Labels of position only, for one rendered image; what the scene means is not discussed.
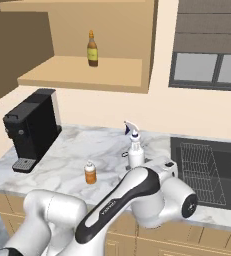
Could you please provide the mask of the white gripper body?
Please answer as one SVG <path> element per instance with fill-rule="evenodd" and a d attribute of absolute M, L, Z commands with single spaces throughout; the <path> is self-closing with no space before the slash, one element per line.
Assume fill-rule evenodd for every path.
<path fill-rule="evenodd" d="M 145 163 L 144 165 L 142 165 L 141 167 L 148 167 L 148 168 L 150 168 L 150 167 L 153 167 L 153 166 L 154 166 L 154 162 L 153 161 L 149 161 L 149 162 Z M 121 181 L 127 175 L 127 173 L 132 170 L 132 168 L 129 165 L 126 166 L 125 169 L 126 170 L 124 172 L 119 174 L 119 176 L 118 176 L 119 181 Z"/>

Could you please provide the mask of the white spray bottle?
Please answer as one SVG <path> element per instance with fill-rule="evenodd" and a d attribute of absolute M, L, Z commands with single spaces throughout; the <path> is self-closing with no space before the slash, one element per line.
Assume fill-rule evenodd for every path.
<path fill-rule="evenodd" d="M 131 168 L 142 166 L 145 163 L 145 154 L 141 146 L 141 136 L 137 125 L 130 121 L 124 122 L 125 134 L 130 134 L 131 146 L 128 151 L 128 162 Z"/>

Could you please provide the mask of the orange soap dispenser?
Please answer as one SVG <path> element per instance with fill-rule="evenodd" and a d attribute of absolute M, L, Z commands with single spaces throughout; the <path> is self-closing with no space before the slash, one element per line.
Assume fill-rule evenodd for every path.
<path fill-rule="evenodd" d="M 96 167 L 95 165 L 91 162 L 88 161 L 84 167 L 85 171 L 85 181 L 87 184 L 94 184 L 97 180 L 96 177 Z"/>

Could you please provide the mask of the black coffee machine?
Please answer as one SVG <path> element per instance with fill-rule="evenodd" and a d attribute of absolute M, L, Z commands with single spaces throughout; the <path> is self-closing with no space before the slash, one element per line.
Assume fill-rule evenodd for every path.
<path fill-rule="evenodd" d="M 30 173 L 62 131 L 56 90 L 41 88 L 3 117 L 18 160 L 15 172 Z"/>

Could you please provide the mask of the brown glass bottle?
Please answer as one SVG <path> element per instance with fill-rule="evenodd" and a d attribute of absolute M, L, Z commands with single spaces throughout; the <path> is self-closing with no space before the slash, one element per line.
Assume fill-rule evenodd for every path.
<path fill-rule="evenodd" d="M 87 45 L 87 59 L 88 64 L 91 67 L 97 67 L 98 66 L 98 49 L 97 44 L 94 40 L 94 33 L 92 30 L 89 31 L 89 42 Z"/>

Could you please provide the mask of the wooden base cabinets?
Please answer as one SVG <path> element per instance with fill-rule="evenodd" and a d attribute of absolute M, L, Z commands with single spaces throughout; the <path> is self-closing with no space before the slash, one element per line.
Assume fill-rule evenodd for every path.
<path fill-rule="evenodd" d="M 181 222 L 139 227 L 129 212 L 109 228 L 105 256 L 231 256 L 231 210 L 199 206 Z"/>

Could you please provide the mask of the dark framed window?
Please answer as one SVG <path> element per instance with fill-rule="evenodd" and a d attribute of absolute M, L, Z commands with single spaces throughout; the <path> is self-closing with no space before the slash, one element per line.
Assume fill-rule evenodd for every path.
<path fill-rule="evenodd" d="M 174 52 L 169 86 L 231 91 L 231 54 Z"/>

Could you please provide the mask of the grey window blind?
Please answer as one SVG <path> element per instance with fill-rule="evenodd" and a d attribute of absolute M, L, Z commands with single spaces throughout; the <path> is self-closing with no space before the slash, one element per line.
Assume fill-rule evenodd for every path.
<path fill-rule="evenodd" d="M 174 51 L 231 54 L 231 0 L 179 0 Z"/>

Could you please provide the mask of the open wooden wall cabinet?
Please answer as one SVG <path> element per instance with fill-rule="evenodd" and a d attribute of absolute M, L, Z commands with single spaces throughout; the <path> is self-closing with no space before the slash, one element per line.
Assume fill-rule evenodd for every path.
<path fill-rule="evenodd" d="M 54 55 L 18 78 L 21 85 L 146 93 L 158 0 L 15 0 L 3 12 L 48 14 Z M 87 59 L 94 33 L 98 66 Z"/>

